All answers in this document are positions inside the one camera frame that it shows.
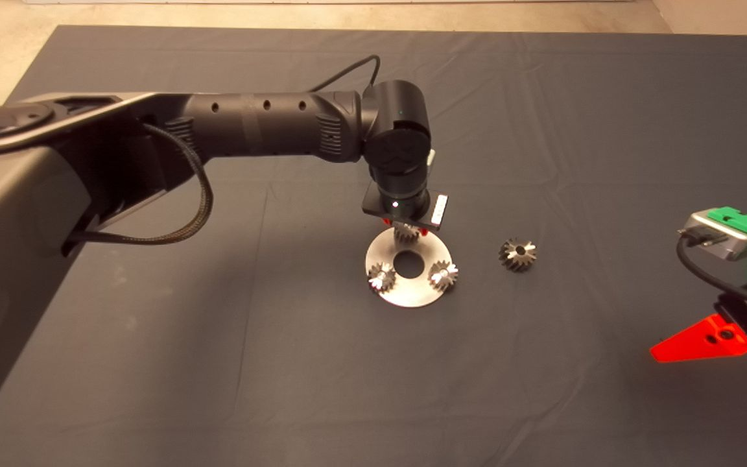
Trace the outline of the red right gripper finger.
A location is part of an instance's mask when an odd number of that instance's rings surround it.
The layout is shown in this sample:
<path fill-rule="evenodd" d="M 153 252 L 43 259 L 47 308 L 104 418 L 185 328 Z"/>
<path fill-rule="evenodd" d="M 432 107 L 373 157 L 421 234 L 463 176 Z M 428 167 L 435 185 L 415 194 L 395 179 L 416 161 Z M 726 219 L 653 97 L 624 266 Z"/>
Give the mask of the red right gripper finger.
<path fill-rule="evenodd" d="M 720 314 L 711 314 L 657 343 L 650 354 L 658 363 L 741 357 L 747 354 L 747 334 Z"/>

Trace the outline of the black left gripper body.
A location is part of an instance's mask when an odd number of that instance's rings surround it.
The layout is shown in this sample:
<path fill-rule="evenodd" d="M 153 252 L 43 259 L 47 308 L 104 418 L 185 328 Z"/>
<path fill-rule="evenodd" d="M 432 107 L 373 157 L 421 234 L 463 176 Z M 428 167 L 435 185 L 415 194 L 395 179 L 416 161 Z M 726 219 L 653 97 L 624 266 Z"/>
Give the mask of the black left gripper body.
<path fill-rule="evenodd" d="M 444 221 L 447 202 L 448 196 L 435 190 L 422 189 L 417 194 L 398 198 L 385 194 L 377 184 L 370 184 L 362 198 L 362 212 L 392 224 L 436 232 Z"/>

